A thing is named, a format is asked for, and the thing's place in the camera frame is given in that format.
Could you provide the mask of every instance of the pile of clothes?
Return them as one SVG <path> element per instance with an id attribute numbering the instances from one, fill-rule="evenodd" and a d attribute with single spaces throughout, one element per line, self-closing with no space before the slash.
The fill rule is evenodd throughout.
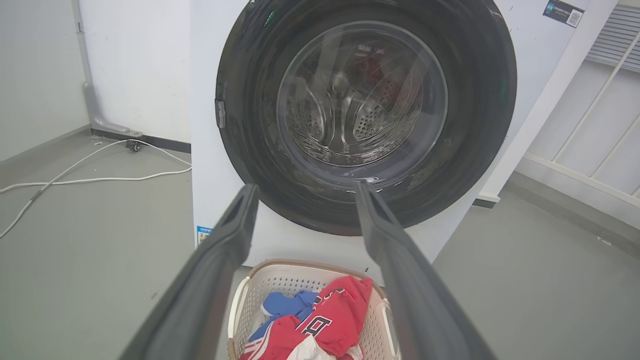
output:
<path id="1" fill-rule="evenodd" d="M 371 286 L 371 279 L 347 276 L 320 293 L 269 294 L 262 304 L 269 320 L 249 337 L 240 360 L 362 360 L 358 337 Z"/>

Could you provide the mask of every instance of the blue clothing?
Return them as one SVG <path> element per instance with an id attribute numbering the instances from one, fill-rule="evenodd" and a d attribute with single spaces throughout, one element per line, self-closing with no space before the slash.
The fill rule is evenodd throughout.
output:
<path id="1" fill-rule="evenodd" d="M 269 324 L 283 316 L 294 315 L 300 321 L 307 319 L 313 311 L 312 306 L 317 296 L 318 293 L 312 293 L 311 291 L 301 291 L 293 298 L 286 297 L 283 293 L 270 293 L 267 295 L 267 298 L 262 303 L 262 312 L 269 316 L 269 320 L 249 337 L 249 342 L 263 337 Z"/>

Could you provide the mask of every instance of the washing machine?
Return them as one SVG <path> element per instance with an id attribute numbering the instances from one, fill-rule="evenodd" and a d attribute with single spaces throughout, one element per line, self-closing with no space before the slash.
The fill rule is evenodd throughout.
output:
<path id="1" fill-rule="evenodd" d="M 588 3 L 191 0 L 195 245 L 253 183 L 245 265 L 300 259 L 382 282 L 355 208 L 366 180 L 434 260 Z"/>

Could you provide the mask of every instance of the sticker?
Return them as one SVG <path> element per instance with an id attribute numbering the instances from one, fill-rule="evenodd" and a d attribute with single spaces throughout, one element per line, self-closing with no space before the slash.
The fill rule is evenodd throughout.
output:
<path id="1" fill-rule="evenodd" d="M 207 238 L 209 234 L 211 234 L 211 231 L 213 229 L 204 227 L 204 226 L 198 226 L 196 227 L 196 230 L 198 231 L 198 245 L 199 245 Z"/>
<path id="2" fill-rule="evenodd" d="M 584 10 L 562 1 L 549 0 L 545 12 L 542 15 L 558 20 L 574 28 L 578 26 Z"/>

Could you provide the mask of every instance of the gray floor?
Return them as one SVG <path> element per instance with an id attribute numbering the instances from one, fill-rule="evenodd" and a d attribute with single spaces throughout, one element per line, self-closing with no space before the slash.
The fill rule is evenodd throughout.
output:
<path id="1" fill-rule="evenodd" d="M 75 135 L 0 163 L 0 187 L 49 180 L 106 144 L 97 141 Z M 151 149 L 104 152 L 66 179 L 184 168 Z M 190 179 L 42 195 L 0 240 L 0 358 L 117 358 L 193 251 Z M 0 195 L 1 229 L 36 189 Z M 501 197 L 493 210 L 472 208 L 435 261 L 498 357 L 636 359 L 640 261 L 515 193 Z"/>

